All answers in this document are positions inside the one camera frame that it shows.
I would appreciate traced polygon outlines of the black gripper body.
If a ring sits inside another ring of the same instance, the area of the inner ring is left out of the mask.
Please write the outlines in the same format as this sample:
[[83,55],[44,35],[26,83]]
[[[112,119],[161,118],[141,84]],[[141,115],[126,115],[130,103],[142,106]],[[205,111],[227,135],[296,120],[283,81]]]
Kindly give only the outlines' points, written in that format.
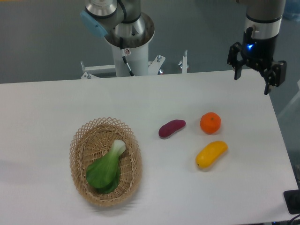
[[244,32],[242,58],[247,67],[256,71],[270,69],[273,63],[277,35],[268,39],[255,39],[252,38],[253,34],[253,27],[248,27]]

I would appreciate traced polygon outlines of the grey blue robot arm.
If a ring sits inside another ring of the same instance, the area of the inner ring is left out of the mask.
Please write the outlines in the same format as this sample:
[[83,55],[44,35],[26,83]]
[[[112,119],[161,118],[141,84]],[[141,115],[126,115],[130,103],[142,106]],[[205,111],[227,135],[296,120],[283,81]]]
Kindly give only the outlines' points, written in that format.
[[[285,8],[283,0],[245,0],[247,6],[242,43],[234,43],[227,63],[239,79],[243,66],[260,73],[264,94],[285,81],[286,61],[273,58]],[[87,0],[80,13],[85,27],[112,47],[116,75],[156,75],[164,58],[148,62],[148,44],[154,36],[151,18],[141,12],[138,0]]]

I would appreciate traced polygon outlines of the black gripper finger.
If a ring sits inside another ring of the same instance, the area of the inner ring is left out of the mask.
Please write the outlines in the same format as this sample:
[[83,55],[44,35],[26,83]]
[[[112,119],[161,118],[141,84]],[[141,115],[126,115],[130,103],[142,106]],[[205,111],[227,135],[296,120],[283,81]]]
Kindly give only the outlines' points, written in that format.
[[265,80],[264,95],[268,95],[274,87],[280,86],[285,81],[286,69],[286,61],[272,61],[270,68],[260,72]]
[[243,59],[238,60],[238,54],[242,52],[242,45],[240,42],[234,43],[230,46],[227,64],[231,65],[234,70],[234,80],[238,80],[241,77],[242,66],[245,65]]

